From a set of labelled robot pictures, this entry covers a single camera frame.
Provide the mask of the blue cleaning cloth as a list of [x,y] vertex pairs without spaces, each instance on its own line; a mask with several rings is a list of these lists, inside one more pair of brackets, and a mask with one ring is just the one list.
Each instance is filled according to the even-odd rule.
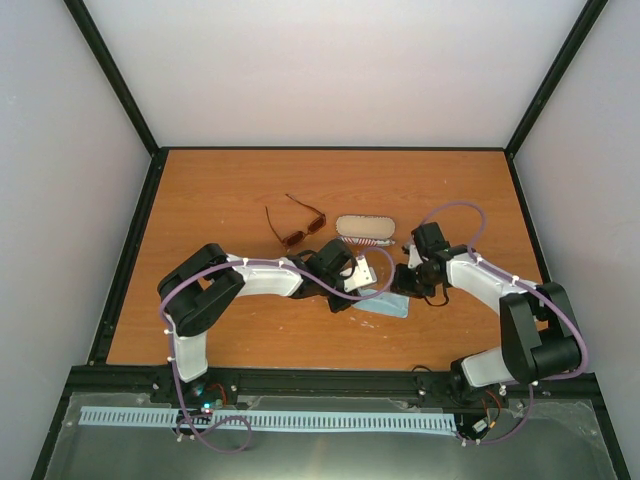
[[356,302],[353,307],[360,311],[406,319],[409,316],[409,298],[385,291],[375,298]]

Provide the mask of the flag pattern glasses case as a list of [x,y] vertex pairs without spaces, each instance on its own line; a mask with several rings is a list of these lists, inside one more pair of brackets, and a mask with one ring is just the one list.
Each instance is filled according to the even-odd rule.
[[396,230],[390,217],[368,215],[343,215],[337,218],[336,232],[347,244],[356,246],[392,246]]

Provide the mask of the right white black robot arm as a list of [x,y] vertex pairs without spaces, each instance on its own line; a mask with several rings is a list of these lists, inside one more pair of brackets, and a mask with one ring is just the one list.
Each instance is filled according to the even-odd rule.
[[415,228],[403,251],[408,261],[396,266],[392,292],[434,306],[441,290],[445,306],[455,288],[498,316],[500,345],[451,363],[447,393],[454,401],[468,403],[486,387],[581,373],[586,347],[561,285],[509,275],[468,246],[450,245],[435,222]]

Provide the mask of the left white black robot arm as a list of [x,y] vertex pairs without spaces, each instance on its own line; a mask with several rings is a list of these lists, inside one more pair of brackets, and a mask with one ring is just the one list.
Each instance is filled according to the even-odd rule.
[[231,303],[244,296],[275,295],[292,299],[328,298],[333,313],[376,282],[363,257],[334,239],[319,251],[307,250],[275,260],[247,259],[207,244],[165,276],[157,287],[161,315],[169,324],[171,356],[177,368],[172,388],[186,402],[208,390],[207,332]]

